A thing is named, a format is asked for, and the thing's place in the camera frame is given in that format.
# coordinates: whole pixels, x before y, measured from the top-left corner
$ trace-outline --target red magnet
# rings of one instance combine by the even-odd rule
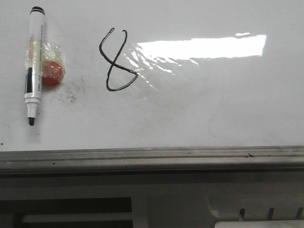
[[[61,65],[53,60],[46,60],[42,65],[42,84],[45,86],[50,86],[58,83],[62,76]]]

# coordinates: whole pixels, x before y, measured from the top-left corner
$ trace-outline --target white surface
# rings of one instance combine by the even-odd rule
[[[30,127],[24,61],[36,5],[46,13],[47,41],[65,54],[66,77],[44,89]],[[0,151],[304,144],[303,6],[2,0]],[[98,50],[111,27],[105,52],[115,56],[126,29],[118,63],[141,74],[121,92],[106,90],[110,65]],[[110,84],[122,77],[114,69]]]
[[[303,220],[218,222],[215,228],[302,228]]]

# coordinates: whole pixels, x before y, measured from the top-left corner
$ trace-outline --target metal frame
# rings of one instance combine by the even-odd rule
[[[304,168],[304,146],[0,152],[0,174]]]

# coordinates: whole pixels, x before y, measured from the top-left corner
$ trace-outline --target black marker tip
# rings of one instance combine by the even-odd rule
[[[29,123],[29,125],[34,126],[35,118],[29,117],[29,118],[28,118],[28,123]]]

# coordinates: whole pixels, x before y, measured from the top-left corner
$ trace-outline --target whiteboard marker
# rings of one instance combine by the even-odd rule
[[[28,74],[25,85],[25,103],[28,107],[28,123],[31,126],[34,125],[37,107],[41,100],[44,20],[44,10],[41,7],[33,7],[30,12],[28,56],[26,59]]]

